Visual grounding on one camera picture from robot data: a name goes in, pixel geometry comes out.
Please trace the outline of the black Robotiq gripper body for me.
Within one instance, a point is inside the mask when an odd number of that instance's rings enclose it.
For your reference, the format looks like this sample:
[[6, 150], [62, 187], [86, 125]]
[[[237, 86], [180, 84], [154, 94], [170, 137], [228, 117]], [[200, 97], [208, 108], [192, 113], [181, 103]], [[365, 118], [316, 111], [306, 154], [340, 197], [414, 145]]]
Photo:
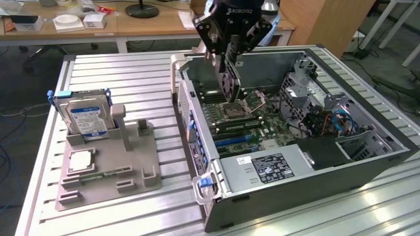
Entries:
[[238, 32], [242, 20], [256, 22], [265, 20], [262, 18], [261, 7], [264, 1], [261, 0], [209, 0], [208, 14], [222, 14], [229, 17], [228, 30], [229, 42], [233, 38], [238, 39]]

